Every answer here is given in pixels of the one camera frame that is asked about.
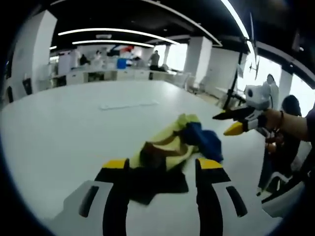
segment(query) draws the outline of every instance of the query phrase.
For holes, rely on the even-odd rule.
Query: blue cloth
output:
[[[201,154],[210,160],[223,161],[221,140],[212,130],[202,130],[201,123],[190,122],[186,128],[179,131],[184,143],[199,148]]]

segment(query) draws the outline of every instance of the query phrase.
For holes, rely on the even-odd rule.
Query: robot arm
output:
[[[267,81],[261,86],[246,86],[246,103],[235,109],[223,111],[213,119],[233,119],[237,121],[232,124],[224,134],[240,135],[251,129],[263,127],[266,124],[266,117],[263,112],[268,108],[276,109],[279,99],[279,88],[272,75],[268,75]]]

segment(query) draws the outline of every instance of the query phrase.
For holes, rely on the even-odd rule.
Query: ceiling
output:
[[[255,40],[274,46],[294,56],[315,73],[315,19],[307,0],[229,0],[247,31],[251,32],[250,12],[254,21]],[[59,32],[83,28],[119,28],[137,30],[162,37],[188,34],[207,36],[195,25],[178,15],[142,0],[89,0],[79,4],[64,0],[44,5],[57,19],[52,46],[71,47],[73,41],[93,40],[100,32],[80,32],[58,36]],[[242,36],[221,0],[160,0],[199,23],[213,36]],[[304,51],[295,52],[296,33]],[[115,40],[147,42],[152,38],[132,33],[107,32]]]

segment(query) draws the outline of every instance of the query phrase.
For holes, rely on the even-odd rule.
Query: blue object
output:
[[[127,59],[118,58],[117,60],[117,69],[126,69],[127,67]]]
[[[202,130],[201,123],[190,122],[179,134],[186,144],[197,146],[205,158],[223,161],[221,140],[214,131]]]

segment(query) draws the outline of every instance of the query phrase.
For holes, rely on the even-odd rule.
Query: yellow cloth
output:
[[[153,138],[151,138],[150,141],[148,142],[148,143],[152,144],[155,148],[158,148],[158,149],[161,149],[164,151],[175,151],[178,153],[182,153],[184,151],[184,154],[182,154],[182,155],[167,156],[166,157],[166,170],[167,171],[169,171],[173,167],[177,166],[178,164],[180,164],[184,160],[187,160],[191,156],[192,153],[198,151],[198,147],[189,146],[187,144],[182,143],[178,136],[175,136],[174,138],[170,138],[170,136],[172,136],[174,134],[174,132],[182,130],[183,128],[186,127],[187,123],[189,123],[189,122],[200,122],[200,121],[196,115],[181,114],[181,115],[179,115],[178,119],[174,123],[172,123],[171,125],[166,127],[164,130],[159,132],[157,135],[155,135]],[[156,144],[159,142],[163,142],[167,138],[170,139],[169,143],[167,143],[165,145],[164,144],[162,144],[162,145]],[[137,152],[129,160],[130,167],[133,169],[137,168],[137,167],[143,167],[140,163],[140,151]]]

